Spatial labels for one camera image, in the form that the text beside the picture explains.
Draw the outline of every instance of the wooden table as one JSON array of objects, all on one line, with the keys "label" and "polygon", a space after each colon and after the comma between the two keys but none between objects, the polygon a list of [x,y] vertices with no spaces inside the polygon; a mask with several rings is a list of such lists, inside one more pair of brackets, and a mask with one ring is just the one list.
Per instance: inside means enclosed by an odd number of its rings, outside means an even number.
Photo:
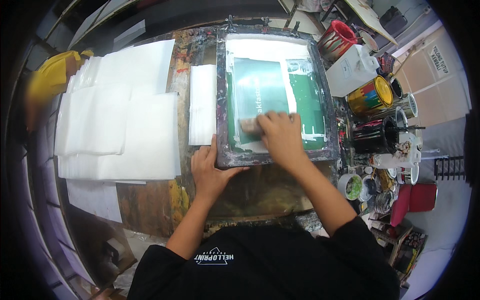
[{"label": "wooden table", "polygon": [[[190,107],[190,66],[215,63],[216,31],[220,26],[194,28],[156,36],[137,45],[175,39],[167,92],[178,92],[178,133],[181,176],[175,180],[152,181],[146,185],[117,183],[120,213],[125,228],[158,237],[169,237],[185,216],[195,196],[190,157],[198,146],[188,145]],[[335,98],[339,132],[348,124],[348,106]],[[316,166],[336,185],[346,173],[349,151],[341,142],[339,161],[323,161]],[[254,166],[234,177],[212,208],[205,235],[223,226],[280,224],[309,231],[321,228],[310,201],[297,182],[278,165]]]}]

